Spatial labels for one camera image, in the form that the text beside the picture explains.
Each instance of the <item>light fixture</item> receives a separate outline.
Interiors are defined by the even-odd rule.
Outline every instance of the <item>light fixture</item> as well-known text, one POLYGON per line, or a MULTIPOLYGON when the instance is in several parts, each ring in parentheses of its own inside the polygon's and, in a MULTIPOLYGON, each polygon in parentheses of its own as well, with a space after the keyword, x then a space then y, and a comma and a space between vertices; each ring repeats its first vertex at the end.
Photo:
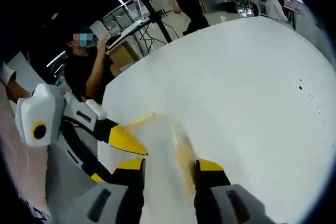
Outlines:
POLYGON ((119 2, 120 2, 120 4, 122 4, 122 5, 125 5, 125 3, 124 3, 124 1, 123 0, 118 0, 119 2))
POLYGON ((61 57, 64 53, 65 53, 65 51, 61 52, 58 56, 56 56, 51 62, 48 63, 47 67, 49 67, 51 64, 53 64, 53 62, 55 62, 55 60, 57 60, 59 57, 61 57))
POLYGON ((58 15, 58 13, 55 13, 55 14, 51 17, 51 19, 55 19, 55 18, 57 17, 57 15, 58 15))

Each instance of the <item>face mask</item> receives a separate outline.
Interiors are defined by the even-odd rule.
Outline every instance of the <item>face mask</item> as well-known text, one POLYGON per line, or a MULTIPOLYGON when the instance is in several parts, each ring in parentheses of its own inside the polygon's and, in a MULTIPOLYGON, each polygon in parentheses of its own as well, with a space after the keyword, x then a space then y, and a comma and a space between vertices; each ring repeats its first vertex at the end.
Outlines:
POLYGON ((93 34, 79 34, 79 46, 88 47, 93 42, 93 34))

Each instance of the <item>black cable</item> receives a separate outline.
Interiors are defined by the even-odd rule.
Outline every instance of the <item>black cable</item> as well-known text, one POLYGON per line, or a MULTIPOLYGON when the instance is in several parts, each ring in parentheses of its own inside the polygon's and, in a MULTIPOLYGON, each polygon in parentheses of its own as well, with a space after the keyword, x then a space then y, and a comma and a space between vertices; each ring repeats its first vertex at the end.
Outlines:
POLYGON ((145 29, 145 31, 144 31, 143 34, 140 32, 140 30, 139 30, 139 33, 141 34, 141 38, 140 38, 140 40, 142 40, 142 41, 145 42, 146 49, 147 49, 147 53, 149 54, 149 53, 150 53, 151 46, 152 46, 152 44, 153 44, 153 40, 151 39, 151 45, 150 45, 150 47, 148 47, 148 46, 147 46, 147 42, 146 42, 148 39, 145 39, 145 38, 144 38, 144 35, 147 33, 148 27, 149 27, 149 24, 148 24, 146 27, 143 27, 143 28, 145 29))
POLYGON ((150 36, 149 34, 148 34, 148 36, 149 36, 151 39, 157 40, 158 42, 161 42, 161 43, 164 43, 165 45, 167 45, 167 43, 166 43, 166 42, 164 42, 164 41, 162 41, 162 40, 155 39, 155 38, 153 38, 152 36, 150 36))
POLYGON ((167 27, 170 27, 173 31, 174 31, 174 33, 176 34, 176 36, 178 37, 178 38, 180 38, 179 37, 179 35, 177 35, 177 32, 175 31, 175 29, 173 28, 173 27, 171 27, 170 25, 168 25, 168 24, 166 24, 165 22, 162 22, 164 25, 166 25, 167 27))

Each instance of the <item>white table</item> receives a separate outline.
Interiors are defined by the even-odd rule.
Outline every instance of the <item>white table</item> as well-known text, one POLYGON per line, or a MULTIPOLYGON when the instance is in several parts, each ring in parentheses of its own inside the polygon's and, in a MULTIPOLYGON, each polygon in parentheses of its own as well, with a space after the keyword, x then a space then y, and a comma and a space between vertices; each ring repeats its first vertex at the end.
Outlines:
POLYGON ((256 17, 149 54, 108 84, 102 106, 122 124, 152 112, 182 121, 199 157, 222 165, 274 221, 295 223, 335 157, 335 101, 325 57, 295 31, 256 17))

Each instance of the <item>hand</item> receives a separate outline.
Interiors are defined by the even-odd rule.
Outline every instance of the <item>hand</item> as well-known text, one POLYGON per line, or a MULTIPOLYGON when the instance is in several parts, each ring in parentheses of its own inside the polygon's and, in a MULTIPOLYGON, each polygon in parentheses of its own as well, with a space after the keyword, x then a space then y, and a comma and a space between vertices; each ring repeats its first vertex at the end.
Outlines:
POLYGON ((176 14, 181 14, 181 9, 179 7, 173 7, 173 12, 176 14))
POLYGON ((97 51, 98 52, 104 52, 105 54, 105 48, 106 48, 106 42, 107 42, 107 35, 101 38, 97 43, 97 51))

